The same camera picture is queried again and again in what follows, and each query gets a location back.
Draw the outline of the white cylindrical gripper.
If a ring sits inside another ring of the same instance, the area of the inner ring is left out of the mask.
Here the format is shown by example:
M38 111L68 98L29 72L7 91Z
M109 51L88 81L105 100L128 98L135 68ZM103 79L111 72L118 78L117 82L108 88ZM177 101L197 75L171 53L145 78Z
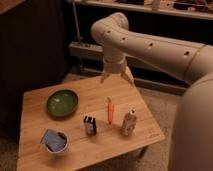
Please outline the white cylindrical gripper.
M129 67L127 67L127 61L125 58L119 61L109 61L103 60L103 73L100 78L100 83L104 83L104 81L110 76L110 74L121 74L121 77L128 81L131 85L134 84L134 77L131 73Z

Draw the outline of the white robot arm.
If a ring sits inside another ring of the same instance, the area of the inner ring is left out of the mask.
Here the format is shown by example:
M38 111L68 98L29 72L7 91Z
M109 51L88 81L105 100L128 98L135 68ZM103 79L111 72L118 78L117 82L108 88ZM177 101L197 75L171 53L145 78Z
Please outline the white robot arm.
M120 12L96 21L91 35L103 47L103 78L132 81L129 54L189 85L174 120L168 171L213 171L213 46L131 32Z

